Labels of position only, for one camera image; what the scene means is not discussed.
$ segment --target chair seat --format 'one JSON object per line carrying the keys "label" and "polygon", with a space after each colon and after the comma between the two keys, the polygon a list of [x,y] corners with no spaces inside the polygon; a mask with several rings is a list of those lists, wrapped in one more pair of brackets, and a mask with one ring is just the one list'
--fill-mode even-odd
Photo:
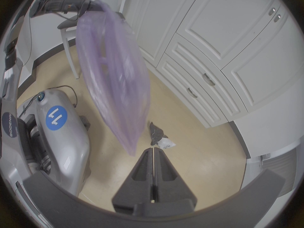
{"label": "chair seat", "polygon": [[[122,13],[116,12],[120,18],[124,19],[124,15]],[[78,18],[77,15],[71,17],[70,19],[67,19],[63,21],[60,25],[57,26],[58,29],[63,29],[63,28],[72,28],[77,25]]]}

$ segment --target dark oval logo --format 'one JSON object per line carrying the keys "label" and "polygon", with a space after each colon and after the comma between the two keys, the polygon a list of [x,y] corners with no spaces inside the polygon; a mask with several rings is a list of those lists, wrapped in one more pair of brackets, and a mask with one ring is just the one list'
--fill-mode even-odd
{"label": "dark oval logo", "polygon": [[12,113],[4,112],[2,115],[2,126],[8,136],[14,138],[17,136],[17,121]]}

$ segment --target metal handle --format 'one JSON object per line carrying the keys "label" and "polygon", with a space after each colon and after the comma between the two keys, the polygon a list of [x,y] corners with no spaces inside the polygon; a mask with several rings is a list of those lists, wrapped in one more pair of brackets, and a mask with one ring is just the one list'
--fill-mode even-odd
{"label": "metal handle", "polygon": [[187,91],[192,97],[197,98],[197,95],[195,95],[190,88],[188,88]]}
{"label": "metal handle", "polygon": [[208,77],[207,74],[203,74],[203,79],[209,84],[210,86],[215,86],[215,83]]}
{"label": "metal handle", "polygon": [[272,9],[269,11],[268,15],[270,16],[270,15],[272,15],[274,12],[275,12],[275,8],[272,8]]}
{"label": "metal handle", "polygon": [[277,22],[277,21],[279,20],[280,17],[281,17],[281,15],[278,14],[278,15],[275,17],[274,22]]}

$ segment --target chair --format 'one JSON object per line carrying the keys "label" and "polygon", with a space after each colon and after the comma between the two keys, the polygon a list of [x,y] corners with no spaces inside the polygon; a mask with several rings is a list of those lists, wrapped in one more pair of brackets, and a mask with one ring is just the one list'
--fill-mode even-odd
{"label": "chair", "polygon": [[[116,12],[121,18],[124,18],[122,12],[123,12],[123,7],[125,5],[125,1],[126,0],[122,0],[120,8],[119,8],[119,12]],[[76,72],[71,54],[70,54],[70,46],[69,46],[69,42],[68,42],[68,38],[70,37],[74,37],[76,36],[76,29],[73,30],[68,30],[68,28],[72,28],[75,27],[77,25],[77,15],[71,17],[70,19],[67,19],[66,21],[63,21],[60,25],[58,25],[58,29],[60,29],[60,33],[61,33],[61,37],[62,37],[62,41],[63,41],[63,47],[67,56],[67,60],[71,66],[71,69],[73,71],[73,74],[75,76],[75,78],[79,78],[78,73]]]}

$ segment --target black curved frame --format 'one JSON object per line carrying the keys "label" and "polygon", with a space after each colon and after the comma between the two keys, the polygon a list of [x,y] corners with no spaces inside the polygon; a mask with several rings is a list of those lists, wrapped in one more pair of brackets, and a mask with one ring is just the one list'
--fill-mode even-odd
{"label": "black curved frame", "polygon": [[[13,15],[17,15],[14,14],[15,11],[18,9],[19,5],[24,1],[24,0],[1,0],[2,1],[2,5],[0,6],[0,14],[2,15],[2,23],[0,25],[0,32],[1,32],[1,40],[3,40],[3,32],[6,29],[6,26],[9,24],[10,19],[13,17]],[[289,10],[291,11],[291,13],[293,14],[294,18],[297,20],[299,26],[301,27],[303,33],[304,33],[304,0],[282,0],[287,7],[289,8]],[[31,222],[29,222],[29,219],[26,218],[26,216],[24,215],[23,211],[20,208],[17,208],[16,203],[14,202],[14,199],[12,199],[13,193],[10,192],[7,189],[7,186],[5,185],[4,181],[1,180],[0,181],[0,195],[1,195],[1,200],[2,201],[2,206],[1,207],[1,202],[0,202],[0,208],[3,209],[3,207],[7,207],[8,211],[9,209],[11,209],[13,207],[14,212],[16,212],[15,214],[10,213],[12,216],[18,217],[18,219],[21,219],[22,221],[22,227],[25,226],[31,226],[33,225]],[[293,197],[291,197],[290,202],[286,205],[285,209],[281,212],[281,214],[277,215],[277,217],[267,226],[268,228],[272,228],[272,227],[286,227],[288,225],[288,223],[293,220],[293,222],[301,222],[302,220],[302,215],[303,215],[303,210],[304,210],[304,182],[303,182],[303,178],[301,181],[301,185],[297,188],[296,192],[294,193]],[[108,215],[109,217],[113,217],[113,213],[109,213],[109,212],[104,212],[103,215]],[[108,220],[108,224],[111,227],[116,227],[116,225],[121,225],[122,227],[126,227],[126,220],[130,220],[129,217],[120,217],[119,223],[112,223],[112,221]],[[151,227],[167,227],[165,225],[165,223],[167,223],[167,221],[162,220],[162,219],[158,219],[158,220],[154,220],[151,224]],[[139,223],[137,223],[136,226],[129,226],[128,227],[140,227],[138,226]],[[177,223],[174,222],[174,224],[172,224],[176,227],[179,227],[179,225]]]}

